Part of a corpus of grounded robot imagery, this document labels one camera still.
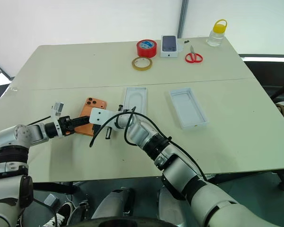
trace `tape roll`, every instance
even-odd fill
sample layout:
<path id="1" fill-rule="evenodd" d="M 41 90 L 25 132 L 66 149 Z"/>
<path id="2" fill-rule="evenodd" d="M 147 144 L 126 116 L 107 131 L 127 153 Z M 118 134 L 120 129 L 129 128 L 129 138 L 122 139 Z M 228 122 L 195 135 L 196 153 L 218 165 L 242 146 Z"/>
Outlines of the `tape roll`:
<path id="1" fill-rule="evenodd" d="M 139 71 L 148 70 L 152 66 L 152 60 L 145 57 L 137 57 L 132 61 L 132 66 Z"/>
<path id="2" fill-rule="evenodd" d="M 151 39 L 143 39 L 137 43 L 137 52 L 140 57 L 152 58 L 157 54 L 157 43 Z"/>

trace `phone screen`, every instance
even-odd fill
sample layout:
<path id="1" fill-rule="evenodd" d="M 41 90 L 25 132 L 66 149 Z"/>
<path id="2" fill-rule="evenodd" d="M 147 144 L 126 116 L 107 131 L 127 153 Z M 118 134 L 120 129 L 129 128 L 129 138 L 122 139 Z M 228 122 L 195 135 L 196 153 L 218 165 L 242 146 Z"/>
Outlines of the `phone screen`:
<path id="1" fill-rule="evenodd" d="M 176 37 L 173 35 L 165 35 L 162 38 L 162 50 L 168 52 L 175 52 L 177 50 Z"/>

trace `sneaker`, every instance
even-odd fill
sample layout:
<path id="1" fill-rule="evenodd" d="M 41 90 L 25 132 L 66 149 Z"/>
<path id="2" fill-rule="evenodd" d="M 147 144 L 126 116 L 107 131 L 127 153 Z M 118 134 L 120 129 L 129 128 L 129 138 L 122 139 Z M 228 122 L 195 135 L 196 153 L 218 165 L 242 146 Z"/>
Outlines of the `sneaker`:
<path id="1" fill-rule="evenodd" d="M 70 202 L 63 204 L 57 212 L 57 226 L 65 226 L 72 212 L 73 205 Z M 55 227 L 55 218 L 52 217 L 43 227 Z"/>

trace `yellow bottle cap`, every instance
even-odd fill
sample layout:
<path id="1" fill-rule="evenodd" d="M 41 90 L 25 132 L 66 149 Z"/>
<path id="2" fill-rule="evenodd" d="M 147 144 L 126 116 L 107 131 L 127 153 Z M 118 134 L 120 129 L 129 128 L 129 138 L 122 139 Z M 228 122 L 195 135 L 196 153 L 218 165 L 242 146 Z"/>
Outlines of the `yellow bottle cap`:
<path id="1" fill-rule="evenodd" d="M 222 25 L 222 24 L 218 24 L 220 21 L 225 21 L 225 25 Z M 221 19 L 221 20 L 218 20 L 214 26 L 213 26 L 213 31 L 215 33 L 224 33 L 225 30 L 226 30 L 226 27 L 227 27 L 227 21 L 224 20 L 224 19 Z"/>

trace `red tape roll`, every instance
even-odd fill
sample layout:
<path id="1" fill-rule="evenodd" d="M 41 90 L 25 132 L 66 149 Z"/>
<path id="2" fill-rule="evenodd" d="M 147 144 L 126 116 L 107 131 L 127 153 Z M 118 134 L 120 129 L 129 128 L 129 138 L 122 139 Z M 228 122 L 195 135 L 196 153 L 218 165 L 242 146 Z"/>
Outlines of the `red tape roll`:
<path id="1" fill-rule="evenodd" d="M 151 39 L 143 39 L 137 43 L 137 52 L 140 57 L 152 58 L 157 54 L 157 43 Z"/>

